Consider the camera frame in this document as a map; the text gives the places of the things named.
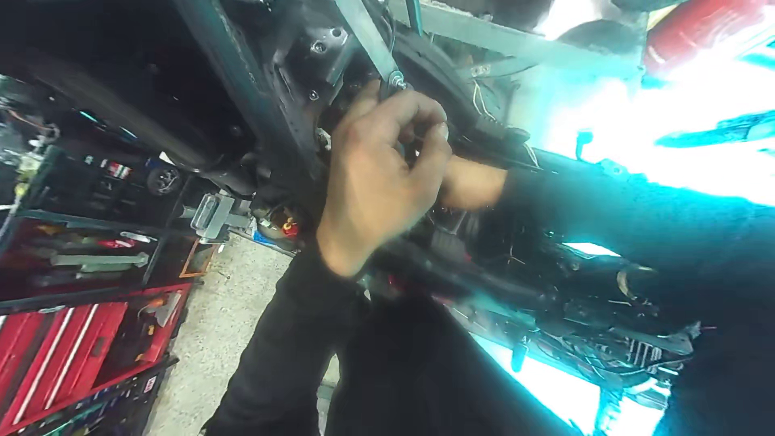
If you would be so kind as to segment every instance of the red object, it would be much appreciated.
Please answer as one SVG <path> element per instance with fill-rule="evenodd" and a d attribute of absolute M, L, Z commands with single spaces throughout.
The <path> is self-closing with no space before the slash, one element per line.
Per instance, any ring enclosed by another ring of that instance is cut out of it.
<path fill-rule="evenodd" d="M 741 30 L 761 23 L 768 0 L 690 0 L 650 32 L 643 52 L 648 75 L 668 79 L 676 67 Z"/>
<path fill-rule="evenodd" d="M 286 223 L 283 225 L 282 231 L 286 237 L 296 237 L 298 235 L 298 225 L 296 223 Z"/>
<path fill-rule="evenodd" d="M 143 361 L 130 370 L 116 374 L 110 369 L 106 371 L 102 364 L 124 317 L 127 303 L 79 306 L 60 310 L 54 315 L 9 315 L 0 329 L 0 397 L 7 393 L 13 376 L 25 370 L 20 365 L 21 357 L 33 342 L 44 317 L 54 316 L 54 321 L 24 373 L 9 409 L 0 420 L 0 436 L 34 424 L 87 396 L 155 366 L 169 345 L 172 330 L 177 325 L 190 289 L 191 283 L 183 283 L 136 293 L 154 295 L 178 292 L 181 298 L 166 326 L 156 329 L 151 346 L 143 354 Z M 14 424 L 17 416 L 21 419 Z"/>
<path fill-rule="evenodd" d="M 0 397 L 10 389 L 27 348 L 43 322 L 37 312 L 9 315 L 0 329 Z"/>
<path fill-rule="evenodd" d="M 131 248 L 137 245 L 137 241 L 133 239 L 102 239 L 98 240 L 97 244 L 105 248 Z"/>

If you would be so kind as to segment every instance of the finger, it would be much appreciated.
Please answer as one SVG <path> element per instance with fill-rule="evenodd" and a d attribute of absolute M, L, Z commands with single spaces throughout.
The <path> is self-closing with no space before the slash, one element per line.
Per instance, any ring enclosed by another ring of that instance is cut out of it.
<path fill-rule="evenodd" d="M 404 126 L 404 128 L 401 129 L 401 132 L 398 134 L 398 140 L 403 144 L 411 144 L 415 142 L 415 124 L 409 123 Z"/>
<path fill-rule="evenodd" d="M 377 105 L 364 118 L 375 126 L 374 134 L 392 144 L 409 123 L 434 125 L 446 121 L 444 108 L 434 99 L 416 91 L 401 91 Z"/>
<path fill-rule="evenodd" d="M 353 102 L 350 103 L 350 108 L 347 113 L 339 122 L 340 126 L 348 126 L 354 120 L 359 119 L 361 116 L 371 112 L 372 109 L 377 107 L 379 103 L 380 94 L 380 81 L 379 79 L 370 81 L 363 89 L 358 92 Z"/>
<path fill-rule="evenodd" d="M 452 148 L 446 139 L 450 130 L 446 123 L 437 124 L 425 134 L 422 150 L 409 174 L 414 192 L 422 207 L 430 207 L 439 194 L 446 164 L 452 157 Z"/>

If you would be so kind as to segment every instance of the left hand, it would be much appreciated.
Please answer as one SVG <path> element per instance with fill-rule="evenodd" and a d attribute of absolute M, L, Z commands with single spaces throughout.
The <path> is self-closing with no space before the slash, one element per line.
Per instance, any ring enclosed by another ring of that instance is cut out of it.
<path fill-rule="evenodd" d="M 323 260 L 336 274 L 355 275 L 380 245 L 413 226 L 433 206 L 452 150 L 441 105 L 414 91 L 378 102 L 379 81 L 356 97 L 332 135 L 331 173 L 317 231 Z M 410 169 L 398 137 L 427 126 Z"/>

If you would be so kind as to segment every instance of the sticker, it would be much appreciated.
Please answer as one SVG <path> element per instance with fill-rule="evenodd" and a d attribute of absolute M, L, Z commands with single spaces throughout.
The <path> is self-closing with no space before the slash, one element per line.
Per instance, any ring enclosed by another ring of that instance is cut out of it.
<path fill-rule="evenodd" d="M 151 389 L 153 389 L 153 385 L 156 384 L 156 377 L 158 377 L 158 375 L 154 375 L 153 377 L 148 379 L 148 381 L 146 382 L 146 387 L 145 389 L 143 389 L 143 393 L 148 393 Z"/>

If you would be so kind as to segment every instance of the wrist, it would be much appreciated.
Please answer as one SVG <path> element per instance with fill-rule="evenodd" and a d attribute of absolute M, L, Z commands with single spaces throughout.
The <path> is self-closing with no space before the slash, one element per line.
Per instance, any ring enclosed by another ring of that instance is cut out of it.
<path fill-rule="evenodd" d="M 320 255 L 325 265 L 342 277 L 353 277 L 371 256 L 373 250 L 358 242 L 351 232 L 336 228 L 331 220 L 323 218 L 315 234 Z"/>

